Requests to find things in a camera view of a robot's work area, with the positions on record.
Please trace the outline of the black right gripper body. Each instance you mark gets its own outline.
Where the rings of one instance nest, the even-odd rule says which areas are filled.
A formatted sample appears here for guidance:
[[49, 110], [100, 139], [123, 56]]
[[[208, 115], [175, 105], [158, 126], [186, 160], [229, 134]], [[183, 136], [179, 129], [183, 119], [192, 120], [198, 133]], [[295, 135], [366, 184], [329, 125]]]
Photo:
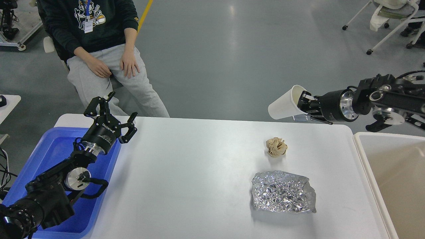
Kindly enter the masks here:
[[359, 115], [354, 111], [353, 98], [354, 91], [350, 89], [331, 91], [320, 96], [318, 103], [325, 121], [330, 123], [355, 121]]

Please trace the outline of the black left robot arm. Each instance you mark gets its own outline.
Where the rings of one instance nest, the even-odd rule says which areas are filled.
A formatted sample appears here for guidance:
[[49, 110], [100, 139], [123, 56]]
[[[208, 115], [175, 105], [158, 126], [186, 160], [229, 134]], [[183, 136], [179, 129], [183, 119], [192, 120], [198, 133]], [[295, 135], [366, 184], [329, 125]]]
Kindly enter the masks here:
[[84, 115], [94, 120], [83, 137], [73, 142], [70, 157], [36, 176], [26, 184], [27, 194], [10, 206], [1, 205], [1, 238], [32, 238], [43, 229], [58, 226], [75, 214], [73, 205], [80, 198], [95, 199], [108, 187], [105, 179], [93, 178], [88, 165], [106, 155], [118, 140], [128, 143], [137, 132], [137, 112], [121, 123], [110, 112], [108, 103], [115, 92], [94, 97]]

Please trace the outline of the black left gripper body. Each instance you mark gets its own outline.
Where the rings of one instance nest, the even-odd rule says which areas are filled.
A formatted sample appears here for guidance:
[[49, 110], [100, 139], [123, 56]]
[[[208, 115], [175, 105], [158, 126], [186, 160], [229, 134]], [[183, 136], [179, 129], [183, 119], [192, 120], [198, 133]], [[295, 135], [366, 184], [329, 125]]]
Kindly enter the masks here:
[[99, 116], [81, 139], [84, 148], [91, 148], [94, 154], [106, 155], [121, 136], [121, 122], [113, 116]]

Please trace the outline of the person's left hand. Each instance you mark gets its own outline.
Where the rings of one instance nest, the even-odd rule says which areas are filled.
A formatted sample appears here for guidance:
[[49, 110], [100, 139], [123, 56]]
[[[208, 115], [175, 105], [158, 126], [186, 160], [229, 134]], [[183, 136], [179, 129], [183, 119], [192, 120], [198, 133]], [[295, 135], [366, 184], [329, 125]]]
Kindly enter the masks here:
[[124, 76], [127, 78], [135, 77], [138, 73], [140, 73], [135, 54], [130, 49], [124, 50], [120, 60], [120, 67]]

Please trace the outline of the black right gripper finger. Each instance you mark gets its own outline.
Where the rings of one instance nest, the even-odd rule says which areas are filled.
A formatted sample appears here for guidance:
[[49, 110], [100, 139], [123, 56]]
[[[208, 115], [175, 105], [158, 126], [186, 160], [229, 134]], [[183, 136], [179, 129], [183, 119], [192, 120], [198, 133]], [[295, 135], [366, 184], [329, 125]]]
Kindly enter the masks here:
[[319, 121], [321, 123], [325, 123], [325, 124], [330, 124], [332, 125], [333, 122], [327, 120], [323, 115], [318, 115], [318, 114], [310, 114], [310, 113], [303, 113], [301, 114], [302, 116], [305, 116], [306, 118], [309, 118], [311, 121]]
[[303, 112], [320, 112], [321, 106], [319, 103], [320, 96], [312, 96], [309, 93], [301, 93], [297, 108]]

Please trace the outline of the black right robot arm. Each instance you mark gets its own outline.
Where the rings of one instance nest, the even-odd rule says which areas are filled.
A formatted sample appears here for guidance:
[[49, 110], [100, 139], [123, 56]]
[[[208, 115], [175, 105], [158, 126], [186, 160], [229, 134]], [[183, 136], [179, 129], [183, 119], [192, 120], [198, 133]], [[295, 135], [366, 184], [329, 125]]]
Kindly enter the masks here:
[[391, 74], [361, 80], [358, 86], [313, 96], [306, 90], [295, 97], [296, 108], [312, 120], [326, 124], [353, 122], [372, 113], [375, 122], [365, 128], [379, 132], [408, 123], [424, 130], [424, 71], [410, 71], [399, 77]]

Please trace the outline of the person's right hand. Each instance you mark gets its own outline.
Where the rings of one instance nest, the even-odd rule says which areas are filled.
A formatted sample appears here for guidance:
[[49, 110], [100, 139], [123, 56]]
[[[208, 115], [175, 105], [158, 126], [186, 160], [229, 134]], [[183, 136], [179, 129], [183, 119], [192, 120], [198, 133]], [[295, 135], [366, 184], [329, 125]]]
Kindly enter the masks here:
[[111, 76], [111, 71], [108, 66], [101, 60], [90, 58], [86, 61], [88, 68], [100, 78], [108, 78]]

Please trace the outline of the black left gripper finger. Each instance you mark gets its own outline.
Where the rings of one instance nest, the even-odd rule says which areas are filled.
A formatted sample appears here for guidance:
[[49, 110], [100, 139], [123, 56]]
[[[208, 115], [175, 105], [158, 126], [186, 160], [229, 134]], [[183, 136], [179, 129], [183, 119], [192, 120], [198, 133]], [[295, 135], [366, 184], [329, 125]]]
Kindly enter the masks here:
[[87, 108], [85, 109], [83, 115], [88, 118], [96, 119], [100, 116], [111, 117], [112, 113], [109, 108], [109, 102], [112, 100], [115, 95], [115, 91], [111, 91], [108, 95], [100, 97], [94, 97]]
[[127, 132], [124, 135], [120, 135], [118, 137], [118, 140], [121, 144], [128, 143], [132, 139], [134, 134], [137, 132], [137, 128], [135, 127], [135, 124], [134, 124], [134, 120], [135, 120], [137, 115], [138, 115], [138, 112], [132, 113], [129, 116], [129, 119], [127, 120], [126, 123], [118, 125], [118, 129], [120, 129], [120, 133], [121, 133], [121, 129], [123, 129], [123, 128], [128, 129]]

